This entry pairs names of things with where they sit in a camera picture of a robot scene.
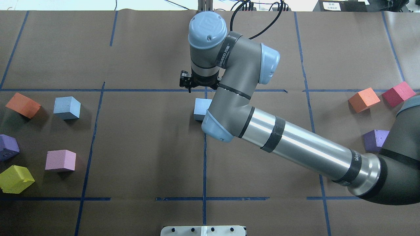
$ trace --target blue joint cap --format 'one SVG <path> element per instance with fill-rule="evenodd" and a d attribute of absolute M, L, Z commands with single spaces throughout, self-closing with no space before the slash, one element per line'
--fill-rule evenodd
<path fill-rule="evenodd" d="M 420 106 L 420 95 L 411 97 L 407 101 L 405 101 L 401 110 L 399 110 L 396 115 L 398 116 L 405 109 L 412 108 L 412 107 L 415 107 L 415 106 Z"/>
<path fill-rule="evenodd" d="M 189 22 L 188 41 L 197 49 L 209 49 L 221 43 L 227 33 L 226 22 L 219 14 L 203 11 Z"/>
<path fill-rule="evenodd" d="M 201 129 L 211 137 L 229 143 L 234 136 L 230 134 L 207 110 Z"/>
<path fill-rule="evenodd" d="M 260 84 L 268 84 L 276 71 L 280 53 L 276 50 L 261 44 L 261 69 Z"/>

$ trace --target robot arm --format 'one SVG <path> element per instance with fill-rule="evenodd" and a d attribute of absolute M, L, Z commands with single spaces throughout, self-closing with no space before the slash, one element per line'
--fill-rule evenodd
<path fill-rule="evenodd" d="M 249 105 L 256 85 L 270 81 L 277 51 L 227 33 L 225 21 L 208 11 L 191 20 L 188 38 L 192 76 L 183 71 L 180 86 L 217 89 L 202 123 L 205 133 L 223 142 L 245 139 L 370 202 L 420 202 L 420 96 L 405 103 L 378 156 L 360 154 Z M 219 68 L 226 69 L 220 81 Z"/>

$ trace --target orange cube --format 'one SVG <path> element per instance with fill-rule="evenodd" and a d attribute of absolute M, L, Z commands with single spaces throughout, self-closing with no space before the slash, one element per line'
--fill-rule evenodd
<path fill-rule="evenodd" d="M 15 93 L 12 99 L 6 104 L 6 107 L 31 119 L 41 108 L 41 105 L 20 93 Z"/>
<path fill-rule="evenodd" d="M 371 108 L 373 105 L 380 101 L 381 100 L 379 100 L 379 97 L 376 95 L 372 88 L 362 90 L 349 99 L 349 102 L 356 113 Z"/>

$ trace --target white label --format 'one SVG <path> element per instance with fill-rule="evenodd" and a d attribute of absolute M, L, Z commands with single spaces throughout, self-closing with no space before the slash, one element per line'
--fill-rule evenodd
<path fill-rule="evenodd" d="M 339 3 L 322 2 L 322 4 L 324 5 L 325 10 L 341 10 Z"/>

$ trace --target black end effector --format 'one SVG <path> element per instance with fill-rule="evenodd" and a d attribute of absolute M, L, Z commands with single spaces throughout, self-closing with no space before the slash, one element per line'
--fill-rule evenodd
<path fill-rule="evenodd" d="M 192 74 L 188 71 L 181 71 L 179 76 L 179 86 L 187 88 L 189 93 L 191 93 L 191 88 L 195 88 L 197 86 L 210 87 L 216 90 L 219 86 L 218 75 L 219 72 L 212 76 L 205 77 L 196 74 L 194 71 Z"/>

